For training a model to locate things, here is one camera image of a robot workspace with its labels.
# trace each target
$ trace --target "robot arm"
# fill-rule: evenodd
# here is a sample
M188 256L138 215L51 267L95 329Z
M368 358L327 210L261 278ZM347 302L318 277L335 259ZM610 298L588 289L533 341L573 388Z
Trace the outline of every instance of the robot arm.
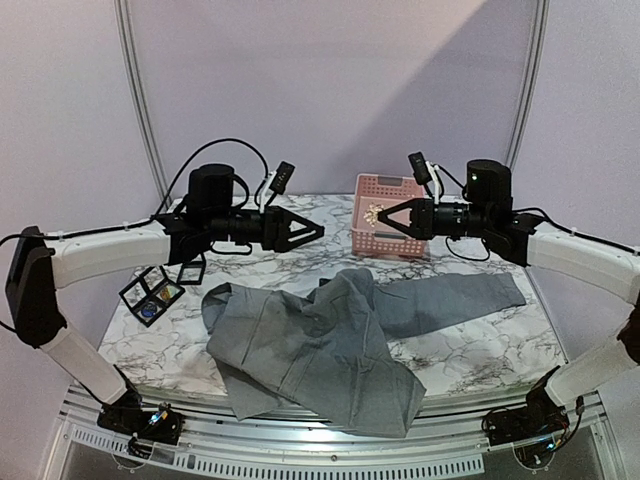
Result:
M439 178L433 178L435 170L428 168L422 154L412 154L409 159L419 184L440 182ZM547 373L527 395L527 407L514 415L501 411L485 418L493 427L492 438L501 439L498 443L552 432L558 425L568 424L564 405L640 364L638 249L568 230L555 224L544 212L534 215L514 211L511 172L498 162L469 162L463 197L465 202L412 199L380 212L378 219L420 240L436 236L454 240L480 238L488 250L509 262L564 273L603 288L634 306L618 335ZM403 210L409 210L408 225L392 218Z
M15 333L102 403L100 426L175 444L182 416L169 408L143 412L135 387L62 314L56 290L118 270L189 262L216 241L287 252L324 234L323 227L281 207L262 205L259 211L233 206L234 181L231 167L205 165L191 173L189 193L172 213L100 233L44 235L37 227L22 232L5 287ZM282 179L277 188L284 189ZM293 224L302 228L291 231Z

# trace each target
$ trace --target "purple wall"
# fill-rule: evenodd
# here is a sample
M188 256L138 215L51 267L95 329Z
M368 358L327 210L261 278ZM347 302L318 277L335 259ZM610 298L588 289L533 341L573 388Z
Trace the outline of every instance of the purple wall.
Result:
M471 158L503 160L535 3L132 2L167 173L222 136L297 165L289 193L408 175L419 149L460 175ZM205 159L233 162L251 187L260 178L241 147Z
M551 2L541 69L515 168L519 206L640 244L640 3ZM615 332L630 307L562 275L534 278L570 358ZM640 478L640 372L601 389L629 478Z
M0 236L137 220L157 203L113 2L0 6ZM4 279L15 244L0 249ZM73 285L61 307L94 344L129 274ZM0 319L11 323L0 300ZM70 377L0 329L0 478L39 477Z

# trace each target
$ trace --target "gray cloth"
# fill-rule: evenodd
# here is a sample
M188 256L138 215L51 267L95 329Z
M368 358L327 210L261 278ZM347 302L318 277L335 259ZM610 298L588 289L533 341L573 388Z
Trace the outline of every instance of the gray cloth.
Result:
M404 437L425 390L391 358L387 339L524 303L509 274L377 286L360 269L343 270L307 298L220 285L202 313L212 335L207 351L238 418L292 401L350 433Z

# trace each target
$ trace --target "marble table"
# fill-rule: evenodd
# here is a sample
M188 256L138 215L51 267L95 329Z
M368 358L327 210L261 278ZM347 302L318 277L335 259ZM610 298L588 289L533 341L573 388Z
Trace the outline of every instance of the marble table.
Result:
M200 301L224 283L283 289L306 295L321 277L344 268L365 267L378 282L423 278L445 273L508 272L527 304L477 318L420 337L393 341L393 357L407 365L427 389L426 395L452 396L529 385L565 358L524 270L492 255L488 262L452 256L442 239L430 242L421 260L381 260L351 253L353 197L347 195L280 197L285 208L325 226L324 238L284 254L255 248L252 256L207 255L200 286L186 293L150 328L118 306L100 353L139 387L171 390L189 398L215 401L226 395L214 360L205 351L208 335ZM482 257L479 240L453 244L462 255ZM167 269L176 278L179 267Z

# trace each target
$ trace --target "pink plastic basket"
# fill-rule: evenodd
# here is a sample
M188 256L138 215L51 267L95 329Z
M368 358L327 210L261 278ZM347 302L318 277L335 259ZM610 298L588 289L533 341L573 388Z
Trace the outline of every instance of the pink plastic basket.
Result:
M413 178L360 174L351 221L352 251L356 255L422 257L427 242L414 240L380 222L370 222L376 210L386 209L416 197L422 187ZM409 211L393 218L409 224Z

